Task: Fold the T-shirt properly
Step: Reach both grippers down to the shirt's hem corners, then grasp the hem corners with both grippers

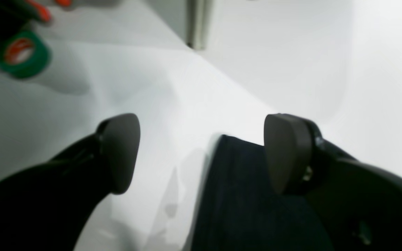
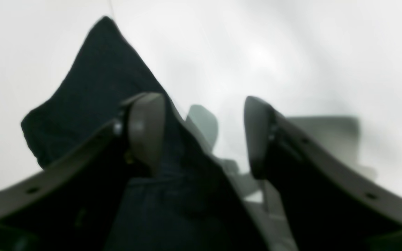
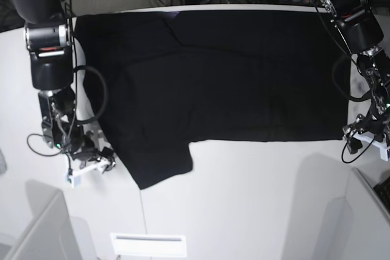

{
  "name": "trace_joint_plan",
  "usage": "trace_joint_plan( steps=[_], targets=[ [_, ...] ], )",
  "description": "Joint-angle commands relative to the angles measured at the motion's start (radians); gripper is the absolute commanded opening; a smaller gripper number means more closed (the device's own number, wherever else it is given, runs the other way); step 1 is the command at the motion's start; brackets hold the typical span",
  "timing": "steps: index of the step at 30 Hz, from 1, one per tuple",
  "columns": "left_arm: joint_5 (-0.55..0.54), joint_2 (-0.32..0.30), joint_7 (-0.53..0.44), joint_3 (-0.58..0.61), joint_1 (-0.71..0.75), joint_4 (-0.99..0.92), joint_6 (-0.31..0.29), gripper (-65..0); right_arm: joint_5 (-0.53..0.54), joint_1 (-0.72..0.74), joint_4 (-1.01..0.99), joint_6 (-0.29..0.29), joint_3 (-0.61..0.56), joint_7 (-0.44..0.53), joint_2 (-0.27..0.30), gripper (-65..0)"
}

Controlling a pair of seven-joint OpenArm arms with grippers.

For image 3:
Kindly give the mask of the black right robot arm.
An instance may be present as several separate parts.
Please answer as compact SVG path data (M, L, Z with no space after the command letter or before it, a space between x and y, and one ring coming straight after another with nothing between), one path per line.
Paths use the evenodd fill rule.
M24 39L30 58L32 85L38 90L42 137L50 147L67 156L68 161L82 162L83 171L115 166L114 151L99 150L86 124L96 122L108 104L108 86L95 68L78 65L74 41L71 3L65 0L12 0L25 21ZM77 118L77 80L79 71L96 75L102 86L100 109L86 120Z

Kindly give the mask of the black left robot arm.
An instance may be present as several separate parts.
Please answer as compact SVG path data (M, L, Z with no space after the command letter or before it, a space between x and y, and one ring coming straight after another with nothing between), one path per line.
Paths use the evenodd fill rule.
M319 0L331 14L331 21L346 49L347 57L356 55L355 66L369 90L354 102L370 101L367 114L344 126L346 147L356 154L367 141L377 147L383 160L389 160L389 57L380 46L383 31L374 16L369 0Z

